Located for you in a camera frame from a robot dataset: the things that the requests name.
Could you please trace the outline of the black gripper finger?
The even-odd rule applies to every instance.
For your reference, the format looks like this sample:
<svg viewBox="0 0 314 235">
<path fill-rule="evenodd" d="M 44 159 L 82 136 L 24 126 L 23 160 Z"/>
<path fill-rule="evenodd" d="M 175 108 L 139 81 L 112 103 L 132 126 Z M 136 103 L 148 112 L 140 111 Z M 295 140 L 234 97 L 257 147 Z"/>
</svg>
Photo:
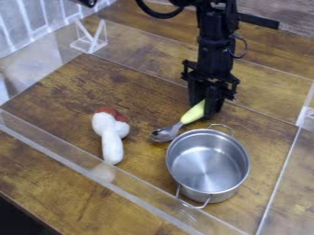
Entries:
<svg viewBox="0 0 314 235">
<path fill-rule="evenodd" d="M 191 81 L 187 84 L 189 90 L 189 103 L 191 106 L 195 106 L 206 98 L 205 90 L 206 83 L 203 81 Z"/>
<path fill-rule="evenodd" d="M 206 88 L 206 98 L 205 98 L 205 110 L 203 114 L 206 118 L 211 118 L 221 110 L 225 102 L 225 96 L 222 90 L 210 85 Z"/>
</svg>

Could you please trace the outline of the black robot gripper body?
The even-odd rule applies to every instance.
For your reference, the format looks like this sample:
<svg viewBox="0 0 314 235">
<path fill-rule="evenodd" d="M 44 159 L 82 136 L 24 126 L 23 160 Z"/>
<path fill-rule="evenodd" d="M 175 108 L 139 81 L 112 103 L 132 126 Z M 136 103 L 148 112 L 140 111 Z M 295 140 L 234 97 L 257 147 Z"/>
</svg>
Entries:
<svg viewBox="0 0 314 235">
<path fill-rule="evenodd" d="M 234 99 L 239 79 L 231 74 L 235 52 L 235 30 L 239 27 L 237 0 L 197 0 L 199 27 L 198 60 L 183 61 L 183 79 L 217 86 L 225 98 Z"/>
</svg>

